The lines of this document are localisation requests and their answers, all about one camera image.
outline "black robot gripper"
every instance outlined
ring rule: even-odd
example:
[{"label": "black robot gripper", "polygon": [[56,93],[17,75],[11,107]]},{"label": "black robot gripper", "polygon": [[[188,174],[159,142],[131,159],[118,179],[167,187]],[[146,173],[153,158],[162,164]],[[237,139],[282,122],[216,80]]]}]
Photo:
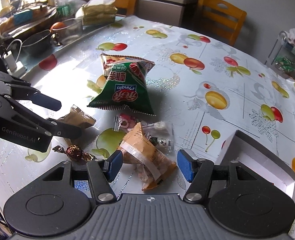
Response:
[{"label": "black robot gripper", "polygon": [[[151,193],[117,199],[108,182],[122,166],[121,151],[86,166],[62,162],[6,202],[11,240],[291,239],[295,203],[242,163],[214,165],[179,150],[177,165],[191,182],[183,199]],[[73,188],[74,180],[88,180],[92,198]],[[225,188],[209,197],[213,181]]]},{"label": "black robot gripper", "polygon": [[0,138],[16,144],[46,152],[53,136],[76,139],[81,128],[55,119],[43,119],[16,100],[32,103],[53,111],[61,102],[42,94],[22,79],[0,71]]}]

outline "brown snack package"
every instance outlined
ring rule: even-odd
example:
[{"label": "brown snack package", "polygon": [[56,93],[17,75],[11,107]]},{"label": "brown snack package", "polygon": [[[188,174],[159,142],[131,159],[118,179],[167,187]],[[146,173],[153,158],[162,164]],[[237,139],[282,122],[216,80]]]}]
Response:
[{"label": "brown snack package", "polygon": [[176,162],[167,158],[144,136],[140,122],[124,136],[118,150],[123,152],[123,163],[138,164],[142,190],[157,187],[176,168]]},{"label": "brown snack package", "polygon": [[[72,124],[72,125],[78,126],[82,130],[85,130],[86,128],[93,126],[96,122],[96,120],[94,118],[85,114],[76,105],[73,105],[70,109],[70,112],[67,115],[59,118],[58,120],[61,120],[67,124]],[[64,139],[67,142],[68,146],[71,146],[74,144],[71,141],[71,139],[68,139],[68,138],[64,138]]]}]

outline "white cable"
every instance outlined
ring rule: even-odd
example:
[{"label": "white cable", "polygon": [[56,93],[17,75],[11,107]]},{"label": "white cable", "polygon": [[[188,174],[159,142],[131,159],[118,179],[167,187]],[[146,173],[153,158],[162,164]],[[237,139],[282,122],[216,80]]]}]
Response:
[{"label": "white cable", "polygon": [[21,49],[22,49],[22,41],[21,41],[20,39],[15,39],[15,40],[13,40],[13,41],[9,44],[9,46],[6,48],[6,51],[8,51],[9,47],[10,47],[15,41],[19,41],[20,44],[21,44],[21,45],[20,45],[20,49],[19,49],[18,54],[17,54],[17,58],[16,58],[16,60],[15,60],[15,62],[17,62],[18,57],[20,56],[20,53],[21,53]]}]

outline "orange snack package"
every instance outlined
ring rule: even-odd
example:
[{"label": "orange snack package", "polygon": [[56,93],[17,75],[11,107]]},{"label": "orange snack package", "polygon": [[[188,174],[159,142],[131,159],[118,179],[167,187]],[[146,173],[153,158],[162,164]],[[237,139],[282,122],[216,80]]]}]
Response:
[{"label": "orange snack package", "polygon": [[176,168],[176,162],[144,136],[140,122],[124,136],[118,150],[123,152],[123,163],[137,164],[138,175],[143,181],[142,191],[157,187]]}]

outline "fruit-patterned tablecloth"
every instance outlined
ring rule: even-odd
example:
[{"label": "fruit-patterned tablecloth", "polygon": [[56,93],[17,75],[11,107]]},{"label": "fruit-patterned tablecloth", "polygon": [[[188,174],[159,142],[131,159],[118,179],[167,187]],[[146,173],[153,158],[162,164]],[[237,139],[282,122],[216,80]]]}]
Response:
[{"label": "fruit-patterned tablecloth", "polygon": [[[30,102],[23,104],[42,117],[59,118],[74,104],[97,122],[82,137],[85,151],[118,144],[122,134],[114,132],[117,111],[86,106],[96,96],[88,80],[102,74],[99,55],[133,55],[152,60],[147,75],[153,109],[151,117],[135,114],[144,121],[171,121],[174,126],[176,159],[180,148],[192,149],[194,158],[215,161],[223,142],[237,129],[259,141],[295,171],[295,83],[285,80],[255,58],[201,34],[127,17],[94,31],[91,36],[51,55],[24,78],[42,93],[57,98],[62,108],[53,112]],[[53,138],[51,146],[66,146]],[[66,160],[66,155],[49,150],[38,154],[0,139],[0,206],[33,179]],[[177,171],[151,193],[184,195],[189,183]],[[87,192],[86,183],[79,188]],[[135,167],[124,164],[111,183],[116,195],[141,193],[142,182]],[[295,222],[290,234],[295,238]]]}]

